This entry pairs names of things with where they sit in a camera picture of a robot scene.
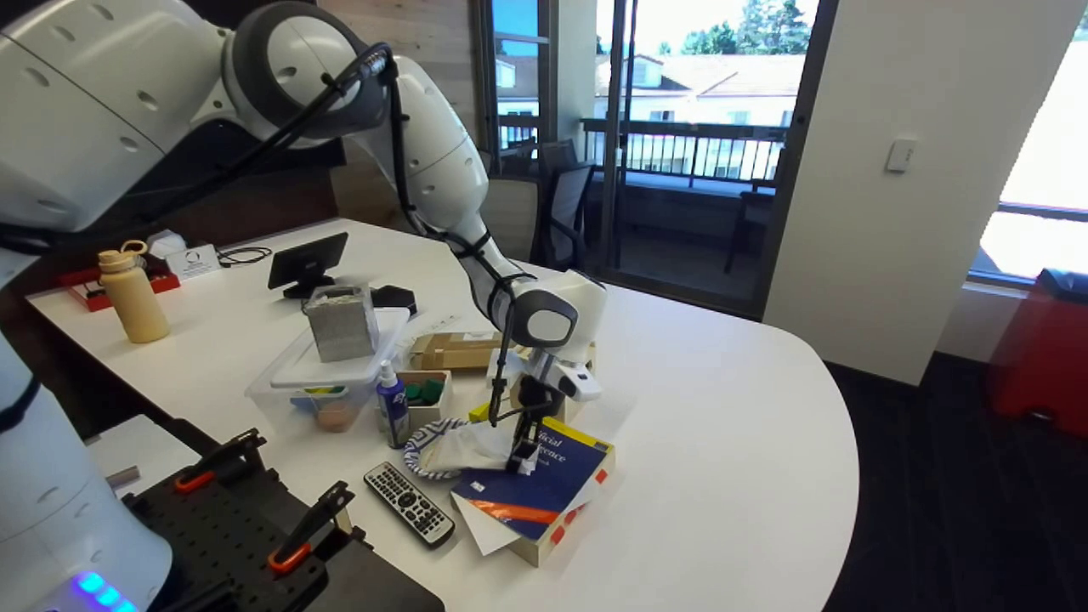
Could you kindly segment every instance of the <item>wall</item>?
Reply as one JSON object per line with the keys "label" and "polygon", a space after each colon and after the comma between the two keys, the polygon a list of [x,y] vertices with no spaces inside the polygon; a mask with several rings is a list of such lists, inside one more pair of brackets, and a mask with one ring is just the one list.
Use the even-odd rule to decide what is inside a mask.
{"label": "wall", "polygon": [[[1084,0],[841,0],[764,320],[914,384]],[[887,178],[896,136],[914,165]]]}
{"label": "wall", "polygon": [[[475,140],[472,22],[469,0],[321,0],[347,21],[365,42],[387,42],[411,53],[446,90],[457,116]],[[368,154],[347,140],[347,165],[335,170],[339,215],[398,224],[398,197]],[[537,216],[537,187],[492,180],[482,216],[503,250],[526,256]]]}
{"label": "wall", "polygon": [[940,351],[964,361],[989,362],[1026,290],[965,282]]}
{"label": "wall", "polygon": [[[446,90],[469,136],[475,136],[469,0],[321,0],[321,6],[365,42],[385,42],[398,53],[414,59]],[[335,170],[339,215],[395,224],[395,187],[352,136],[345,140],[345,154],[347,165]]]}

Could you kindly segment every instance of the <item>blue object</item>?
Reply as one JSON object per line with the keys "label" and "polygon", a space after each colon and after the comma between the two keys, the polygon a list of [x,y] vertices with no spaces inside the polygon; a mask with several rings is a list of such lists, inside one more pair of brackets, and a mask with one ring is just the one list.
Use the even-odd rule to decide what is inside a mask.
{"label": "blue object", "polygon": [[96,607],[109,612],[141,612],[121,588],[113,588],[98,572],[84,572],[74,579],[74,588],[88,593]]}
{"label": "blue object", "polygon": [[116,604],[116,603],[124,603],[124,593],[116,591],[116,588],[107,588],[107,591],[98,591],[98,604]]}
{"label": "blue object", "polygon": [[407,399],[406,399],[406,384],[398,382],[398,369],[392,362],[381,362],[378,369],[378,393],[385,405],[385,417],[387,417],[387,443],[395,450],[407,445]]}
{"label": "blue object", "polygon": [[107,579],[98,572],[88,572],[74,584],[80,584],[80,591],[96,593],[107,588]]}

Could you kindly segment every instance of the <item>bottle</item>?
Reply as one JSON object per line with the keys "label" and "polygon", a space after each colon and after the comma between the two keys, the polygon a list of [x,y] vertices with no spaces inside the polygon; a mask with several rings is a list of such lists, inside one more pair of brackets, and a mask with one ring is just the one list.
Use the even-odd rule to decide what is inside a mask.
{"label": "bottle", "polygon": [[132,344],[152,344],[172,334],[137,250],[98,250],[98,282]]}
{"label": "bottle", "polygon": [[385,417],[387,417],[387,443],[395,450],[407,445],[407,399],[406,399],[406,384],[398,382],[398,369],[381,361],[378,368],[378,399],[385,405]]}

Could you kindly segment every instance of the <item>floor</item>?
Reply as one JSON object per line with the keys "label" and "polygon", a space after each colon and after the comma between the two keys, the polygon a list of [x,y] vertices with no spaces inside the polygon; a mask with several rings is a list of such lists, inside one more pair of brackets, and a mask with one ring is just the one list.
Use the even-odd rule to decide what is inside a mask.
{"label": "floor", "polygon": [[679,303],[736,314],[758,320],[761,290],[761,236],[755,233],[750,247],[725,266],[728,233],[721,242],[627,229],[619,242],[619,276],[609,282],[670,295]]}
{"label": "floor", "polygon": [[998,417],[981,362],[922,386],[835,369],[861,443],[861,512],[830,612],[1088,607],[1088,443]]}

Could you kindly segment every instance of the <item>book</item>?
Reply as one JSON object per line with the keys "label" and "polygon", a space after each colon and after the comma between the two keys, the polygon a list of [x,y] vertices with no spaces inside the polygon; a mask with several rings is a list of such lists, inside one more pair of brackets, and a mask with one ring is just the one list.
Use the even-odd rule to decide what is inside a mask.
{"label": "book", "polygon": [[458,499],[463,512],[472,506],[469,512],[481,508],[503,524],[512,531],[512,547],[523,562],[540,563],[571,535],[583,508],[611,478],[611,469],[616,451],[609,443],[571,429],[567,421],[543,417],[537,469],[530,476],[503,469],[463,469],[453,495]]}

